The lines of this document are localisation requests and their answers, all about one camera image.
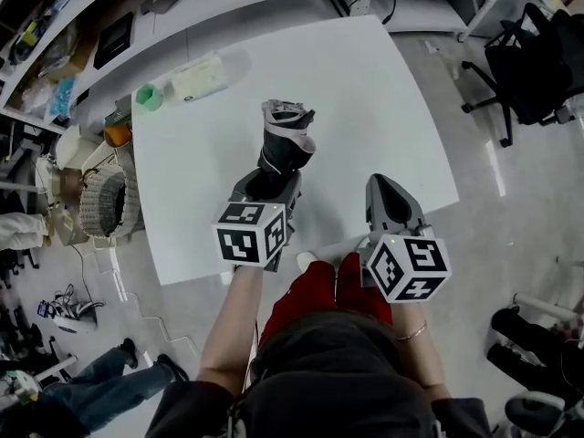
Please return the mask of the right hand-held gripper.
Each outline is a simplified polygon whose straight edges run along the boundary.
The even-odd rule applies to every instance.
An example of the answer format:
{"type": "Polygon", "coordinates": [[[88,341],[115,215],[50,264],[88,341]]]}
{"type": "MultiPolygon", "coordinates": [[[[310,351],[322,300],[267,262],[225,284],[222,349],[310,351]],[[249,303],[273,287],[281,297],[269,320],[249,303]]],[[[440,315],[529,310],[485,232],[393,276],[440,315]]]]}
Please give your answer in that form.
{"type": "Polygon", "coordinates": [[[379,289],[386,302],[427,301],[452,276],[444,240],[419,203],[380,173],[366,185],[366,222],[372,233],[360,242],[361,285],[379,289]]]}

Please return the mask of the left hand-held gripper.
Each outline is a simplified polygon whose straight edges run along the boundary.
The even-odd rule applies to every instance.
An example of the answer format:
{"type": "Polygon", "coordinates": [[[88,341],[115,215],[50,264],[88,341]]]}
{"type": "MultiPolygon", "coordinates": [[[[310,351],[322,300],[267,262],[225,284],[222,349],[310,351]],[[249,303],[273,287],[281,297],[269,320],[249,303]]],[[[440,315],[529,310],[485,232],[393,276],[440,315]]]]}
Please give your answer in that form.
{"type": "MultiPolygon", "coordinates": [[[[231,199],[260,199],[264,191],[264,171],[260,168],[238,181],[231,199]]],[[[283,202],[295,202],[300,194],[302,176],[294,171],[282,192],[283,202]]],[[[289,223],[292,209],[283,203],[221,201],[212,222],[216,256],[214,271],[232,266],[255,266],[275,273],[283,249],[294,233],[289,223]]]]}

